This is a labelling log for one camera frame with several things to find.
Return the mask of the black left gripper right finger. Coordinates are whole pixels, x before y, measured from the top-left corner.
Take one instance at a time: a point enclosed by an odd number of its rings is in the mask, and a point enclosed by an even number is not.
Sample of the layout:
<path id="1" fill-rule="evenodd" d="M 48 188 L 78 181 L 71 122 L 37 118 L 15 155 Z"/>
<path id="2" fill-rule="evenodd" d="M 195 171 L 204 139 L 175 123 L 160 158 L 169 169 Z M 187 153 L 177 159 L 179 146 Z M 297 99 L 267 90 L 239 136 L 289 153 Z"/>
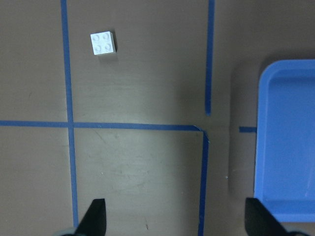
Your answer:
<path id="1" fill-rule="evenodd" d="M 257 198 L 245 200 L 245 231 L 249 236 L 292 236 Z"/>

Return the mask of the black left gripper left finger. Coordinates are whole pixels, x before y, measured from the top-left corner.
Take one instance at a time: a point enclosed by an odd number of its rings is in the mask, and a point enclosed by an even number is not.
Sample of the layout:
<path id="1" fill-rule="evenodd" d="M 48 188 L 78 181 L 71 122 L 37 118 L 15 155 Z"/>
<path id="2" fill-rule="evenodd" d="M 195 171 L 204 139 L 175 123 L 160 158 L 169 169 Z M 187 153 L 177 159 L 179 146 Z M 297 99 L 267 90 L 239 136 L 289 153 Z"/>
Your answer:
<path id="1" fill-rule="evenodd" d="M 76 228 L 75 236 L 104 236 L 106 234 L 105 199 L 94 199 Z"/>

